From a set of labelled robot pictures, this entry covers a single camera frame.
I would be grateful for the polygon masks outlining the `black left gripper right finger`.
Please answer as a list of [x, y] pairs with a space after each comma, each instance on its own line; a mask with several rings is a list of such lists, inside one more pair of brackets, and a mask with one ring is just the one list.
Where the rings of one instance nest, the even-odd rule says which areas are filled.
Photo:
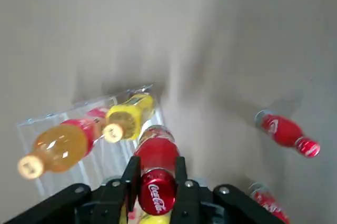
[[175, 159], [177, 192], [170, 223], [289, 223], [273, 196], [258, 189], [252, 196], [231, 184], [210, 190], [187, 177], [185, 158]]

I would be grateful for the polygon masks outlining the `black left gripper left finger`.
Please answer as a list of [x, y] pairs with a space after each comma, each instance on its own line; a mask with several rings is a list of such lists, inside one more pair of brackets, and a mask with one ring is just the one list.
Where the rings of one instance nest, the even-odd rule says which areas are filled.
[[6, 223], [128, 223], [141, 173], [140, 158], [130, 158], [123, 175], [92, 190], [75, 183]]

